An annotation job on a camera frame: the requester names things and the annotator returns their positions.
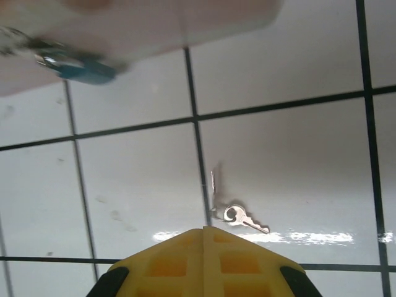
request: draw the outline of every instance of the key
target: key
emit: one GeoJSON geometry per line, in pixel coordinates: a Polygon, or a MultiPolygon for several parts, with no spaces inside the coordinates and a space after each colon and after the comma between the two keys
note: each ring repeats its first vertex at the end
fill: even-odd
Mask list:
{"type": "Polygon", "coordinates": [[[231,205],[226,208],[224,211],[224,220],[230,221],[234,219],[234,222],[227,222],[230,226],[244,225],[251,227],[257,231],[268,234],[270,232],[270,228],[268,226],[260,226],[259,224],[254,223],[251,217],[246,215],[246,211],[242,206],[239,205],[231,205]]]}

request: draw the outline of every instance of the white tile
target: white tile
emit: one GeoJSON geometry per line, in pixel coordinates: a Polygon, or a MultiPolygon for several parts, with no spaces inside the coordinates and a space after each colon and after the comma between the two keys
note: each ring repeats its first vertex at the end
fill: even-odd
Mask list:
{"type": "Polygon", "coordinates": [[[98,257],[123,259],[205,224],[192,124],[79,145],[98,257]]]}
{"type": "Polygon", "coordinates": [[[71,142],[0,152],[8,256],[89,257],[71,142]]]}
{"type": "Polygon", "coordinates": [[[241,200],[272,232],[215,226],[300,263],[378,263],[363,99],[201,127],[207,176],[222,163],[224,202],[241,200]]]}
{"type": "Polygon", "coordinates": [[[379,272],[308,270],[306,273],[322,296],[383,296],[379,272]]]}
{"type": "Polygon", "coordinates": [[[4,276],[3,261],[0,261],[0,296],[4,296],[4,297],[8,296],[6,278],[4,276]]]}
{"type": "Polygon", "coordinates": [[[392,295],[396,294],[396,273],[390,273],[389,274],[390,278],[390,292],[392,295]]]}
{"type": "Polygon", "coordinates": [[[112,266],[111,264],[97,264],[99,277],[105,274],[110,269],[111,266],[112,266]]]}
{"type": "Polygon", "coordinates": [[[183,51],[137,62],[114,82],[71,83],[79,133],[191,115],[183,51]]]}
{"type": "Polygon", "coordinates": [[[370,69],[373,87],[396,84],[394,0],[365,0],[370,69]]]}
{"type": "Polygon", "coordinates": [[[68,135],[63,83],[0,98],[0,146],[68,135]]]}
{"type": "Polygon", "coordinates": [[[386,234],[380,236],[388,244],[388,261],[396,265],[396,94],[374,97],[379,169],[386,234]]]}
{"type": "Polygon", "coordinates": [[[86,296],[95,284],[91,264],[9,262],[15,297],[86,296]]]}
{"type": "Polygon", "coordinates": [[[363,88],[353,0],[286,0],[269,27],[191,53],[201,114],[363,88]]]}

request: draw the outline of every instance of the black rubber edge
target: black rubber edge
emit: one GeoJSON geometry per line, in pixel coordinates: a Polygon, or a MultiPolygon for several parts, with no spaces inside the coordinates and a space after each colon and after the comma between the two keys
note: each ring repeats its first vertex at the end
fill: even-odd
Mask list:
{"type": "Polygon", "coordinates": [[[281,267],[280,272],[295,297],[322,297],[304,272],[288,266],[281,267]]]}
{"type": "Polygon", "coordinates": [[[192,122],[194,124],[194,132],[195,132],[195,137],[196,137],[197,156],[198,156],[198,164],[199,164],[200,181],[201,181],[201,186],[202,186],[202,197],[204,199],[206,225],[212,226],[212,217],[210,215],[210,202],[209,202],[207,183],[206,183],[204,153],[203,153],[202,144],[201,144],[201,136],[200,136],[200,130],[199,130],[199,117],[198,117],[198,113],[197,113],[197,103],[196,103],[196,92],[195,92],[195,88],[194,88],[194,78],[193,78],[193,74],[192,74],[191,56],[190,56],[189,48],[184,49],[184,58],[186,61],[187,79],[188,79],[188,87],[189,87],[190,101],[191,101],[191,111],[192,111],[192,118],[193,118],[192,122]]]}
{"type": "Polygon", "coordinates": [[[371,162],[372,189],[374,193],[374,209],[376,213],[377,223],[379,262],[381,265],[382,290],[384,292],[384,297],[391,297],[387,247],[386,243],[383,243],[381,240],[379,240],[379,238],[383,234],[385,234],[385,223],[384,209],[382,206],[381,179],[379,172],[374,103],[372,100],[373,90],[371,83],[369,45],[367,37],[366,11],[364,8],[364,0],[356,0],[356,13],[358,18],[361,70],[363,75],[364,102],[366,106],[366,120],[371,162]]]}
{"type": "MultiPolygon", "coordinates": [[[[69,89],[69,83],[66,80],[64,80],[64,88],[66,91],[66,100],[67,100],[67,109],[69,112],[70,128],[71,128],[72,135],[75,136],[75,118],[74,118],[73,103],[72,103],[71,93],[70,93],[70,89],[69,89]]],[[[82,205],[84,208],[84,219],[85,219],[85,227],[87,230],[88,243],[89,243],[91,257],[94,259],[96,257],[95,257],[94,243],[93,243],[92,227],[91,227],[91,223],[90,223],[90,216],[89,216],[89,210],[88,210],[88,202],[87,202],[87,195],[86,195],[86,190],[85,190],[84,177],[82,174],[80,150],[79,150],[79,145],[78,145],[76,139],[73,140],[73,148],[74,148],[74,156],[75,156],[75,165],[77,168],[77,174],[78,174],[78,178],[79,178],[80,195],[81,195],[81,199],[82,199],[82,205]]],[[[95,280],[98,281],[98,269],[95,264],[92,264],[92,268],[93,268],[95,280]]]]}
{"type": "Polygon", "coordinates": [[[116,297],[128,273],[127,267],[117,267],[103,274],[87,297],[116,297]]]}

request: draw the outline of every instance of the blurry pink object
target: blurry pink object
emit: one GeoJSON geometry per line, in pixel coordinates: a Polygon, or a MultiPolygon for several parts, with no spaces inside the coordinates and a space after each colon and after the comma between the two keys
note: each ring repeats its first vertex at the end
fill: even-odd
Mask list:
{"type": "MultiPolygon", "coordinates": [[[[0,25],[131,62],[269,24],[281,0],[0,0],[0,25]]],[[[57,81],[0,57],[0,96],[57,81]]]]}

